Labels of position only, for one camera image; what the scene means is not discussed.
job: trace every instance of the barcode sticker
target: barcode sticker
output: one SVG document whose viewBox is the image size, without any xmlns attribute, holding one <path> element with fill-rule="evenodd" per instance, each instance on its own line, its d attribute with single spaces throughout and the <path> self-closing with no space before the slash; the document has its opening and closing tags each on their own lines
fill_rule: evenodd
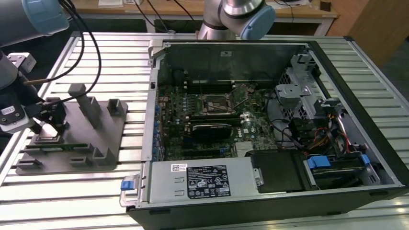
<svg viewBox="0 0 409 230">
<path fill-rule="evenodd" d="M 171 165 L 171 172 L 185 172 L 188 164 L 172 164 Z"/>
</svg>

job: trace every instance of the white label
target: white label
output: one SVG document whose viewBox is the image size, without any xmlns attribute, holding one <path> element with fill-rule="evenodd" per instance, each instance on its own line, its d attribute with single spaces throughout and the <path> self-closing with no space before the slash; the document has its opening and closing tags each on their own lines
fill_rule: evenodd
<svg viewBox="0 0 409 230">
<path fill-rule="evenodd" d="M 188 164 L 172 164 L 171 165 L 171 172 L 185 172 Z"/>
<path fill-rule="evenodd" d="M 232 56 L 232 51 L 223 51 L 220 53 L 220 57 L 231 57 Z"/>
<path fill-rule="evenodd" d="M 8 115 L 12 114 L 16 111 L 16 108 L 13 106 L 7 107 L 6 109 L 2 109 L 2 114 Z"/>
</svg>

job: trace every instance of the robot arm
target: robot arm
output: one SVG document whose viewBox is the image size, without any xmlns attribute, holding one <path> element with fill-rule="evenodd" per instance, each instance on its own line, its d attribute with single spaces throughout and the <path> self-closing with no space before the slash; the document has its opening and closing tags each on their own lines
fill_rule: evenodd
<svg viewBox="0 0 409 230">
<path fill-rule="evenodd" d="M 2 0 L 0 1 L 0 47 L 24 42 L 41 36 L 51 36 L 69 26 L 57 0 Z M 27 78 L 0 51 L 0 128 L 15 133 L 31 128 L 39 133 L 41 128 L 33 118 L 52 123 L 60 121 L 41 111 L 44 100 L 32 85 L 24 85 Z"/>
<path fill-rule="evenodd" d="M 276 18 L 264 0 L 207 0 L 199 39 L 257 40 L 268 33 Z"/>
</svg>

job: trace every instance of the table leg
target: table leg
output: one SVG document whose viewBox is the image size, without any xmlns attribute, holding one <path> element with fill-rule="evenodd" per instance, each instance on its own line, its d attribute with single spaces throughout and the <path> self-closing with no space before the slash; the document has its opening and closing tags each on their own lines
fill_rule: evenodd
<svg viewBox="0 0 409 230">
<path fill-rule="evenodd" d="M 331 29 L 331 25 L 332 25 L 332 22 L 333 22 L 333 18 L 325 18 L 323 19 L 323 22 L 315 32 L 315 36 L 325 36 L 327 35 L 327 32 L 328 30 Z"/>
<path fill-rule="evenodd" d="M 149 19 L 149 21 L 155 24 L 155 19 L 156 17 L 153 15 L 147 15 L 147 18 Z M 148 33 L 156 33 L 156 28 L 155 26 L 151 25 L 151 23 L 145 20 L 145 25 L 147 25 L 147 32 Z"/>
</svg>

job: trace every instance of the green circuit board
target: green circuit board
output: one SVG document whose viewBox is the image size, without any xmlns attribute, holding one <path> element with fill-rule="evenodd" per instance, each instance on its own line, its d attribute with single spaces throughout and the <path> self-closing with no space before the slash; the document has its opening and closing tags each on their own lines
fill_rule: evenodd
<svg viewBox="0 0 409 230">
<path fill-rule="evenodd" d="M 265 107 L 265 89 L 239 84 L 228 93 L 188 93 L 181 87 L 159 87 L 165 161 L 236 157 L 235 144 L 252 142 L 255 150 L 276 149 Z M 229 124 L 228 138 L 197 141 L 195 126 Z"/>
</svg>

